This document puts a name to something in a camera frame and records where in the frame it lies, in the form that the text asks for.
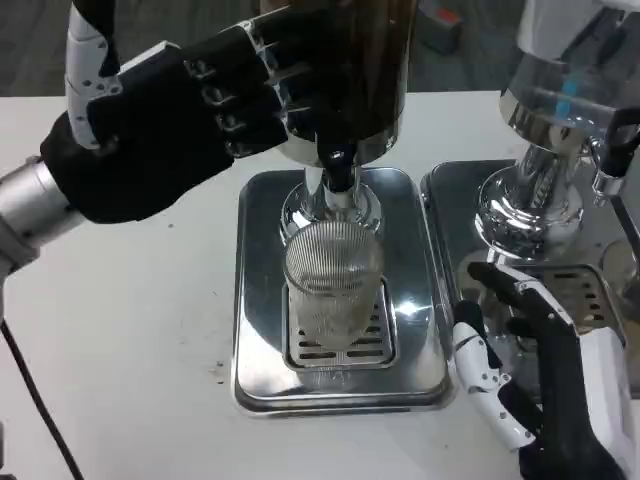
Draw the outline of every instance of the wire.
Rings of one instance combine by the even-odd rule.
[[[40,393],[38,393],[38,388],[36,387],[36,384],[33,381],[33,377],[31,377],[31,373],[29,373],[29,369],[27,368],[27,364],[24,361],[22,353],[20,353],[20,349],[18,348],[18,345],[16,344],[16,341],[14,340],[13,335],[11,334],[11,330],[9,330],[9,325],[7,325],[7,322],[4,319],[0,319],[0,331],[2,332],[2,336],[4,337],[5,341],[7,342],[9,350],[11,351],[11,355],[13,356],[13,359],[15,360],[16,365],[18,366],[18,370],[20,371],[22,380],[24,380],[24,383],[27,386],[29,395],[31,395],[31,399],[35,404],[36,409],[38,410],[38,413],[40,414],[40,416],[42,417],[42,420],[47,426],[49,433],[55,440],[56,445],[58,446],[58,449],[62,454],[62,458],[64,458],[64,461],[67,464],[67,467],[69,467],[71,476],[73,477],[74,480],[84,480],[84,477],[82,476],[82,473],[78,468],[78,464],[73,458],[73,455],[71,454],[69,447],[65,443],[64,438],[62,438],[62,435],[60,434],[58,427],[53,421],[53,418],[51,418],[51,415],[49,414],[49,410],[47,410],[46,405],[42,401],[42,397],[40,396]]]

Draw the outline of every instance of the chrome faucet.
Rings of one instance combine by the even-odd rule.
[[[476,217],[499,253],[540,261],[571,245],[585,200],[572,185],[578,168],[594,167],[596,205],[622,192],[640,145],[638,10],[633,0],[528,0],[524,56],[500,110],[531,146],[485,182]]]

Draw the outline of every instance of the stainless steel tray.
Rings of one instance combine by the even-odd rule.
[[[421,182],[421,193],[424,200],[427,224],[431,233],[432,249],[436,256],[436,274],[439,290],[443,294],[443,307],[451,321],[451,306],[462,298],[476,300],[477,292],[470,285],[475,282],[466,273],[466,265],[471,260],[486,260],[489,251],[476,233],[474,219],[480,186],[495,171],[512,165],[511,161],[489,160],[475,162],[451,162],[436,167]],[[607,248],[616,242],[625,242],[624,232],[610,205],[596,208],[593,206],[591,192],[591,172],[582,168],[574,184],[584,201],[584,216],[578,238],[571,248],[553,261],[545,262],[545,267],[577,267],[588,266],[601,281],[600,265]],[[611,279],[604,278],[602,288],[606,290],[607,299],[612,305],[606,313],[598,315],[608,318],[612,324],[622,325],[627,340],[627,366],[631,393],[640,398],[640,324],[638,320],[624,318],[608,287]],[[529,375],[518,375],[514,378],[522,386],[534,391]]]
[[[302,171],[257,175],[240,197],[232,384],[237,403],[255,415],[291,416],[436,408],[452,398],[448,330],[434,299],[432,255],[422,204],[406,174],[364,169],[362,181],[385,215],[382,246],[392,358],[380,368],[304,368],[287,358],[283,331],[284,200]]]

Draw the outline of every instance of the chrome base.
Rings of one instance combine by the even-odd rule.
[[[300,354],[318,353],[318,347],[301,346],[299,331],[287,335],[290,319],[286,295],[283,299],[284,247],[278,220],[289,192],[302,180],[302,171],[262,173],[240,198],[232,367],[238,404],[249,413],[271,416],[442,406],[452,397],[449,329],[434,303],[439,294],[419,196],[409,177],[395,169],[362,172],[362,181],[385,213],[380,240],[386,289],[384,301],[378,301],[385,315],[377,321],[385,319],[389,335],[379,336],[382,328],[365,335],[365,340],[382,341],[376,343],[385,345],[377,349],[382,355],[372,356],[373,344],[364,343],[345,355],[368,352],[367,362],[365,357],[333,365],[296,361]]]
[[[480,190],[476,230],[502,255],[523,260],[543,260],[562,254],[573,242],[582,221],[582,199],[568,187],[556,207],[520,209],[511,202],[516,167],[491,175]]]
[[[376,194],[367,185],[361,183],[357,192],[354,192],[356,198],[353,208],[339,212],[331,209],[325,198],[322,198],[321,205],[316,202],[313,208],[309,208],[305,202],[308,198],[306,189],[304,183],[297,185],[284,201],[280,214],[280,233],[284,242],[311,222],[322,220],[356,222],[376,234],[382,232],[382,206]]]
[[[480,300],[477,283],[466,273],[466,265],[472,260],[496,259],[498,254],[491,252],[482,240],[476,228],[476,213],[481,186],[495,172],[513,165],[508,161],[452,162],[440,165],[427,175],[421,190],[427,212],[427,224],[431,233],[432,250],[435,254],[439,290],[443,292],[445,315],[451,321],[452,305],[461,299]],[[531,266],[577,268],[588,266],[604,280],[603,289],[607,289],[607,298],[611,299],[613,315],[617,316],[627,339],[627,366],[631,393],[640,398],[640,324],[637,319],[624,316],[617,296],[608,289],[608,285],[625,284],[628,277],[620,272],[629,272],[634,267],[629,258],[627,268],[617,267],[605,269],[601,266],[607,248],[615,242],[626,243],[626,236],[611,205],[596,208],[592,204],[594,194],[591,190],[593,171],[582,168],[576,173],[573,184],[584,199],[582,227],[576,235],[571,247],[563,254],[544,262],[525,262]],[[522,265],[522,260],[505,259],[506,263]],[[624,278],[612,278],[620,275]],[[485,316],[496,319],[491,326],[494,339],[497,339],[498,354],[510,366],[510,373],[523,388],[535,393],[538,390],[537,378],[532,376],[531,362],[526,366],[514,362],[513,358],[527,351],[526,345],[514,347],[514,339],[501,328],[500,318],[508,313],[491,306],[491,302],[483,301]]]

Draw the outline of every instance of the robotic hand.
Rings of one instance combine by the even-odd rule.
[[[41,162],[93,222],[160,212],[234,159],[285,142],[285,122],[315,130],[318,112],[346,94],[332,48],[345,33],[336,8],[285,7],[192,47],[164,42],[120,67],[114,1],[74,0],[68,113],[42,143]]]
[[[472,263],[469,274],[519,311],[508,328],[537,342],[542,409],[487,342],[475,302],[454,310],[455,361],[462,385],[510,450],[525,479],[632,479],[635,443],[623,343],[610,328],[579,335],[535,278],[504,265]]]

